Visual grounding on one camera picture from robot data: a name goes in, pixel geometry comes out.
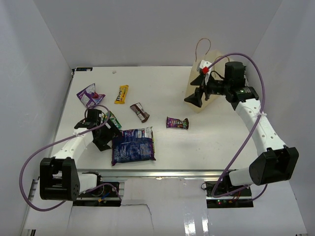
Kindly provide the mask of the large blue purple snack bag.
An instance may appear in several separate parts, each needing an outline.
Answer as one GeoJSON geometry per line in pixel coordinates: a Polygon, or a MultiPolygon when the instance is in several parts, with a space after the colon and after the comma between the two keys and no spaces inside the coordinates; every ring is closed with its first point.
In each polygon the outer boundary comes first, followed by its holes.
{"type": "Polygon", "coordinates": [[[112,140],[111,165],[156,161],[152,127],[123,130],[112,140]]]}

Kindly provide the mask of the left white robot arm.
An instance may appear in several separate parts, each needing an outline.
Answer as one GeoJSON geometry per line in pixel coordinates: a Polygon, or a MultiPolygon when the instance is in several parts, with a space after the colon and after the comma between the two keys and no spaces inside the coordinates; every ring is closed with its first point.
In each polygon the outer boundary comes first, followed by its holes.
{"type": "Polygon", "coordinates": [[[89,144],[100,151],[110,149],[109,142],[122,133],[108,116],[98,109],[89,109],[84,119],[74,126],[74,138],[51,158],[40,162],[39,193],[43,200],[75,201],[80,194],[103,193],[104,184],[94,172],[80,173],[76,164],[89,144]]]}

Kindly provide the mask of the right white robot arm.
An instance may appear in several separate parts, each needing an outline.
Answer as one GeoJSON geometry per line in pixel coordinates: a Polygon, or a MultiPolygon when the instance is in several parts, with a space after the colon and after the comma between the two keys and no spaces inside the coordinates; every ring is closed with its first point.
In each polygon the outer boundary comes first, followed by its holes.
{"type": "Polygon", "coordinates": [[[202,106],[202,96],[222,95],[247,127],[253,139],[257,159],[248,167],[228,170],[212,188],[212,195],[218,187],[220,194],[234,196],[240,189],[250,185],[264,185],[290,180],[299,158],[295,147],[288,147],[277,135],[266,114],[262,102],[253,87],[246,85],[245,66],[238,61],[225,64],[224,76],[213,78],[211,62],[202,60],[197,68],[199,75],[191,82],[195,92],[184,99],[197,107],[202,106]]]}

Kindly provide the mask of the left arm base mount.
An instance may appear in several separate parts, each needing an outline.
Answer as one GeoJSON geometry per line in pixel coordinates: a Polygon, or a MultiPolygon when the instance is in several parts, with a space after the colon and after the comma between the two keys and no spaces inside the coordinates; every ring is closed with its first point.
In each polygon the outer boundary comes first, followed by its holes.
{"type": "Polygon", "coordinates": [[[88,193],[82,193],[79,195],[76,201],[73,202],[73,206],[76,207],[120,207],[121,200],[118,197],[123,198],[125,183],[121,181],[110,181],[104,179],[100,174],[97,174],[96,185],[103,183],[109,183],[110,185],[103,185],[96,190],[88,193]]]}

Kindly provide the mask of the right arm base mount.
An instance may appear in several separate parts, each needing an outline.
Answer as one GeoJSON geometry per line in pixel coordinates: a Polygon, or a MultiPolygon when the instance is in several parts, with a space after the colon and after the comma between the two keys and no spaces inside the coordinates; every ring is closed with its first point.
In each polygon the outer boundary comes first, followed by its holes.
{"type": "Polygon", "coordinates": [[[248,187],[241,191],[230,193],[239,187],[230,187],[228,190],[224,189],[221,183],[216,189],[215,194],[221,195],[229,192],[227,196],[214,198],[212,196],[212,190],[215,186],[215,181],[205,181],[200,185],[200,188],[205,191],[206,203],[208,209],[223,209],[223,208],[251,208],[253,207],[252,191],[248,187]]]}

